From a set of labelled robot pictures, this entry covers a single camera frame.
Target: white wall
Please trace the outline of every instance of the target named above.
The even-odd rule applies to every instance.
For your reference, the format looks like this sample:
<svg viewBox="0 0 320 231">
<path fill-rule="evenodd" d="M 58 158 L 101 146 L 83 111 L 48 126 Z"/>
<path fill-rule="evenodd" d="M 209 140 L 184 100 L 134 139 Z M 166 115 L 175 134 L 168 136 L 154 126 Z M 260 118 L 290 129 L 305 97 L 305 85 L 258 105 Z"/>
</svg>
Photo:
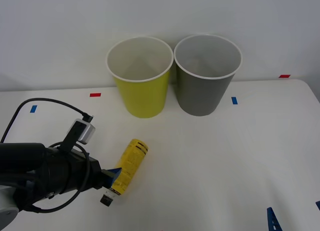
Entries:
<svg viewBox="0 0 320 231">
<path fill-rule="evenodd" d="M 113 86 L 105 55 L 150 35 L 213 33 L 239 45 L 234 80 L 291 74 L 320 96 L 320 0 L 0 0 L 0 90 Z"/>
</svg>

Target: white table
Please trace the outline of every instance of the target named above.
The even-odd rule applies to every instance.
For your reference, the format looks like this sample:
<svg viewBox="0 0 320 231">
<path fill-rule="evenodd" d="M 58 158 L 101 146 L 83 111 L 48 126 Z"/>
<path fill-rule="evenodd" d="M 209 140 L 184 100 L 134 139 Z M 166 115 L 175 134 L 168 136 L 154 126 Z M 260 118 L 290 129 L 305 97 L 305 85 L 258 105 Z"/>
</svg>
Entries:
<svg viewBox="0 0 320 231">
<path fill-rule="evenodd" d="M 113 168 L 132 138 L 149 152 L 110 207 L 100 203 L 104 189 L 91 189 L 56 213 L 23 211 L 5 231 L 267 231 L 268 207 L 284 231 L 320 229 L 320 104 L 303 81 L 232 82 L 205 117 L 182 111 L 172 87 L 162 113 L 149 119 L 130 115 L 113 87 L 1 92 L 1 134 L 18 105 L 35 97 L 94 115 L 85 148 L 102 168 Z M 6 142 L 49 146 L 76 118 L 58 104 L 29 103 Z M 73 194 L 37 205 L 56 207 Z"/>
</svg>

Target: cable connector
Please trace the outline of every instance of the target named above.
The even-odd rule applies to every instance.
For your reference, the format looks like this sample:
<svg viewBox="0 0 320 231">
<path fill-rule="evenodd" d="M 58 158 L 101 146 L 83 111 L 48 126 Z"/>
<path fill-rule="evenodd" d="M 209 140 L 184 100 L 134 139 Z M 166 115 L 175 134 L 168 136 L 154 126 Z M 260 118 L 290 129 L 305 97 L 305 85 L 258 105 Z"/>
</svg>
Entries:
<svg viewBox="0 0 320 231">
<path fill-rule="evenodd" d="M 94 118 L 94 116 L 90 116 L 86 112 L 82 116 L 83 116 L 82 120 L 85 122 L 88 122 L 88 123 L 90 123 L 92 121 L 92 119 Z"/>
</svg>

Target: blue tape marker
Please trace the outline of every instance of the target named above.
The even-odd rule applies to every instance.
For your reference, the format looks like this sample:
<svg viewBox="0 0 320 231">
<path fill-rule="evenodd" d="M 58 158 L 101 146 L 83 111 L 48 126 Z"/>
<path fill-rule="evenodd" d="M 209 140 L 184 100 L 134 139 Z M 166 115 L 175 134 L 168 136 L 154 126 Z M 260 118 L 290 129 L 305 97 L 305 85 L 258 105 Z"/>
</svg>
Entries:
<svg viewBox="0 0 320 231">
<path fill-rule="evenodd" d="M 320 210 L 320 201 L 315 202 L 315 204 L 318 206 L 318 209 Z"/>
<path fill-rule="evenodd" d="M 231 97 L 231 99 L 232 99 L 232 103 L 233 103 L 234 105 L 237 105 L 237 104 L 238 104 L 238 101 L 237 101 L 237 98 L 236 98 L 236 97 Z"/>
<path fill-rule="evenodd" d="M 35 113 L 36 112 L 36 109 L 37 109 L 37 106 L 38 105 L 33 105 L 31 110 L 30 110 L 30 113 Z"/>
</svg>

